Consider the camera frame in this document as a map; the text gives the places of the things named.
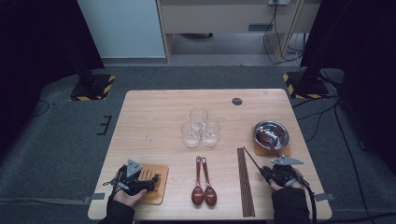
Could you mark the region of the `slotted wooden trivet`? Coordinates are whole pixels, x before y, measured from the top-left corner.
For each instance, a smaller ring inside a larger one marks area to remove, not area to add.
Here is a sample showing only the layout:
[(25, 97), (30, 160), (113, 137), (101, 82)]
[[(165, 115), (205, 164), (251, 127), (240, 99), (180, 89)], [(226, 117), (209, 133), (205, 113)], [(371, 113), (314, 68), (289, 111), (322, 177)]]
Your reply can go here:
[(278, 152), (280, 155), (290, 156), (290, 146), (286, 143), (283, 143), (277, 138), (270, 138), (268, 141), (262, 141), (261, 139), (254, 140), (254, 151), (258, 156), (274, 156), (275, 153), (270, 148), (269, 143), (272, 143), (274, 150)]
[(144, 164), (143, 169), (138, 177), (139, 180), (148, 181), (155, 175), (158, 175), (158, 181), (155, 184), (154, 191), (149, 191), (141, 200), (141, 203), (159, 205), (163, 202), (166, 181), (169, 168), (164, 164)]

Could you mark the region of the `white panel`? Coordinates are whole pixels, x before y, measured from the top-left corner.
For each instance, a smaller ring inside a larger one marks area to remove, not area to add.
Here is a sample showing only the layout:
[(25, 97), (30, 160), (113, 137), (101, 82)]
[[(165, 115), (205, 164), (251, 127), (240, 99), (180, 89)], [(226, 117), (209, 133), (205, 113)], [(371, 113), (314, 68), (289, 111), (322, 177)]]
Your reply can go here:
[(78, 0), (102, 58), (164, 58), (156, 0)]

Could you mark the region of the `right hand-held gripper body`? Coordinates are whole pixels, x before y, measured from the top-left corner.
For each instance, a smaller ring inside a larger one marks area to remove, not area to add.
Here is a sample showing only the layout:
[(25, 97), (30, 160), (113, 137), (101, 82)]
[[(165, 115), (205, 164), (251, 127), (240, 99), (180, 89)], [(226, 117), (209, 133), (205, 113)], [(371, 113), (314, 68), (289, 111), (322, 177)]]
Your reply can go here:
[(293, 170), (293, 165), (303, 164), (304, 162), (282, 155), (279, 158), (272, 159), (271, 163), (273, 164), (272, 171), (275, 182), (281, 187), (288, 187), (298, 180), (298, 176)]

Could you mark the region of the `red-brown wooden spoon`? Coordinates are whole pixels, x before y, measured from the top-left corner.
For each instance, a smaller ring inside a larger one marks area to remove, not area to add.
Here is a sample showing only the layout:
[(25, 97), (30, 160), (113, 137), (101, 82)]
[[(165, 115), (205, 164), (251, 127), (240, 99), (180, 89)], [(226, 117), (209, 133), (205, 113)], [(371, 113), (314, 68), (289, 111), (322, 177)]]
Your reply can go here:
[(212, 186), (210, 184), (206, 158), (202, 158), (202, 165), (203, 165), (205, 181), (206, 181), (204, 199), (205, 199), (205, 202), (207, 205), (215, 206), (217, 204), (218, 197), (217, 197), (217, 193), (215, 192), (215, 190), (212, 188)]
[(194, 205), (201, 205), (204, 201), (204, 191), (200, 183), (200, 173), (201, 173), (201, 157), (198, 156), (195, 160), (196, 168), (196, 181), (195, 186), (191, 193), (191, 201)]
[(266, 133), (259, 133), (258, 137), (262, 140), (266, 145), (271, 148), (272, 152), (275, 154), (277, 158), (280, 157), (280, 154), (275, 150), (274, 145), (272, 144), (271, 138)]

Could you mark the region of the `clear drinking glass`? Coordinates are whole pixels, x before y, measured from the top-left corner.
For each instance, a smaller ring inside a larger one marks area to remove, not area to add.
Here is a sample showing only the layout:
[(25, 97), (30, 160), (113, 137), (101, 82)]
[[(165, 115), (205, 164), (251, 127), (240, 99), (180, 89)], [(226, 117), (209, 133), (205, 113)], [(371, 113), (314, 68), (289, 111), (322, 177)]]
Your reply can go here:
[(185, 122), (181, 126), (183, 142), (187, 147), (197, 147), (201, 141), (200, 129), (192, 122)]
[(203, 123), (207, 120), (208, 113), (203, 108), (195, 108), (190, 112), (191, 127), (200, 129)]
[(212, 147), (219, 141), (220, 126), (215, 120), (207, 120), (202, 126), (203, 143)]

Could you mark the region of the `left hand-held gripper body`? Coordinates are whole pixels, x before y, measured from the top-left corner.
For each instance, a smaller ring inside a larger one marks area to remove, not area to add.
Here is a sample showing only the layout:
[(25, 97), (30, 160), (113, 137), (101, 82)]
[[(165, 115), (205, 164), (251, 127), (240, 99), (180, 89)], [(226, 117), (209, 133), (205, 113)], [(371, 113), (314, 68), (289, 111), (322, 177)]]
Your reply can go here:
[(130, 196), (136, 195), (143, 189), (150, 191), (150, 182), (139, 179), (142, 169), (141, 164), (128, 160), (118, 170), (111, 184), (121, 187)]

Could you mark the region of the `person's left hand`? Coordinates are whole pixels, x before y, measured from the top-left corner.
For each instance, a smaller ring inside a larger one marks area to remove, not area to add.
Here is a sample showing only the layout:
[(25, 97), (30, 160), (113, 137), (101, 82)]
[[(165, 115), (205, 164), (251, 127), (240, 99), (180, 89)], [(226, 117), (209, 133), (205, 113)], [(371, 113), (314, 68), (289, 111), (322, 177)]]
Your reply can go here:
[(141, 200), (146, 194), (147, 191), (145, 189), (142, 189), (136, 195), (129, 195), (123, 189), (120, 189), (114, 194), (113, 200), (128, 205), (130, 207), (134, 207), (137, 202)]

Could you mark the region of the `bundle of dark wooden chopsticks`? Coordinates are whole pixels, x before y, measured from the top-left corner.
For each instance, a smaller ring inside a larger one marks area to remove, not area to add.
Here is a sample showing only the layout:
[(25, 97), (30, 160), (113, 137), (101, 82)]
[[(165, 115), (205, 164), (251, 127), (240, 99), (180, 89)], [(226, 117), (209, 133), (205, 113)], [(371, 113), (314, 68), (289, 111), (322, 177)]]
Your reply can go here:
[(245, 150), (241, 147), (237, 149), (237, 158), (243, 217), (254, 217), (255, 209), (248, 178), (248, 168), (246, 164)]

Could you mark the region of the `steel bowl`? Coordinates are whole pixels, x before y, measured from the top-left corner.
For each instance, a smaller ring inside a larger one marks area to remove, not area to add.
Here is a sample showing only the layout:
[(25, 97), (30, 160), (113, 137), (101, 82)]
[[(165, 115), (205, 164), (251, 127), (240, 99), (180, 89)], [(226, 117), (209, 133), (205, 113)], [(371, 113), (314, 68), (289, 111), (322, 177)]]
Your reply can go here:
[(279, 122), (273, 120), (263, 120), (253, 127), (253, 137), (259, 139), (259, 133), (266, 133), (270, 138), (277, 138), (288, 144), (290, 137), (287, 129)]

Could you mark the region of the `grey tape piece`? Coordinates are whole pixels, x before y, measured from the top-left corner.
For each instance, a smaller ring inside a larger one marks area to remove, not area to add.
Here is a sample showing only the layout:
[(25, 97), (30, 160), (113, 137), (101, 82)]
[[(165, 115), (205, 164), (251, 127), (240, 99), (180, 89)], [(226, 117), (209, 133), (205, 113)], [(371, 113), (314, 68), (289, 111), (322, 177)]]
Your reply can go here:
[(83, 199), (84, 203), (91, 203), (92, 201), (95, 200), (103, 200), (105, 198), (105, 194), (104, 193), (93, 193), (91, 196), (86, 196)]
[(335, 196), (332, 193), (315, 194), (314, 198), (317, 202), (335, 200)]

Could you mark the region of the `black stand base striped edge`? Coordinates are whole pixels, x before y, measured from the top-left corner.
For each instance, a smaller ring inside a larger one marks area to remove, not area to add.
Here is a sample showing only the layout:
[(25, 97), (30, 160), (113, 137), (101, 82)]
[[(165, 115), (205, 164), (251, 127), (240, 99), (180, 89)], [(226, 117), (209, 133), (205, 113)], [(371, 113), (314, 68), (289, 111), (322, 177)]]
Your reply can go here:
[(70, 100), (90, 101), (106, 99), (115, 80), (115, 76), (94, 75), (93, 78), (94, 81), (91, 85), (84, 85), (83, 82), (79, 80), (70, 94)]
[(318, 77), (308, 76), (304, 72), (287, 72), (282, 77), (293, 99), (317, 99), (329, 94), (326, 85)]

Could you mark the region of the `black tape mark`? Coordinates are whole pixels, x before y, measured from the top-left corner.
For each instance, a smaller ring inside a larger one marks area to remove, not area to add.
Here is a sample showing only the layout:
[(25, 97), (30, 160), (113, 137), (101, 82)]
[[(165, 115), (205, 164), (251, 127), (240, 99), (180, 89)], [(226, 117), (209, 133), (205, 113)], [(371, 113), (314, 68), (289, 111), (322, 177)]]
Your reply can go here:
[(106, 135), (109, 125), (112, 120), (111, 115), (105, 115), (104, 116), (105, 121), (100, 123), (101, 131), (98, 133), (98, 135)]

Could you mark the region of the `light wooden cabinet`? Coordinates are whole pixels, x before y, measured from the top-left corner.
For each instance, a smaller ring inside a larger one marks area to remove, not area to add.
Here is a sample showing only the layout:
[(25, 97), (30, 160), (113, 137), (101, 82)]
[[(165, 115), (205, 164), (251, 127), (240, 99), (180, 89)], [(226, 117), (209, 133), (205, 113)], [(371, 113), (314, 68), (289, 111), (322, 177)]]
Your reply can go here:
[(286, 57), (294, 34), (311, 31), (322, 0), (156, 0), (163, 44), (171, 58), (175, 35), (265, 32), (277, 61)]

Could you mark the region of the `single dark chopstick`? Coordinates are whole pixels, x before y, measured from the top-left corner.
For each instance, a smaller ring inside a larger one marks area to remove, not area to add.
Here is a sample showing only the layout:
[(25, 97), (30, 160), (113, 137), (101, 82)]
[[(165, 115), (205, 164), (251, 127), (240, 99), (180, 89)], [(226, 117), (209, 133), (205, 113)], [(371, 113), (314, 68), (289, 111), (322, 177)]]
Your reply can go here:
[(248, 157), (251, 159), (251, 161), (253, 162), (253, 164), (255, 165), (255, 167), (259, 170), (259, 172), (262, 171), (262, 168), (258, 165), (258, 163), (254, 160), (254, 158), (251, 156), (251, 154), (248, 152), (248, 150), (243, 147), (244, 151), (247, 153)]

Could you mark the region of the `dark curtain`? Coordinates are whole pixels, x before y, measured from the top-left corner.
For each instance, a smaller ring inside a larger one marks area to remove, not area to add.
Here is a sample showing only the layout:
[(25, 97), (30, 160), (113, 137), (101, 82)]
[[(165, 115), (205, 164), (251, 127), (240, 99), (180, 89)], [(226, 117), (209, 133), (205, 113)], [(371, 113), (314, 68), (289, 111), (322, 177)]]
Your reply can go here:
[(46, 85), (72, 75), (91, 85), (103, 66), (78, 0), (0, 0), (0, 160)]
[(396, 175), (396, 0), (322, 0), (302, 65), (344, 72), (339, 94), (363, 147)]

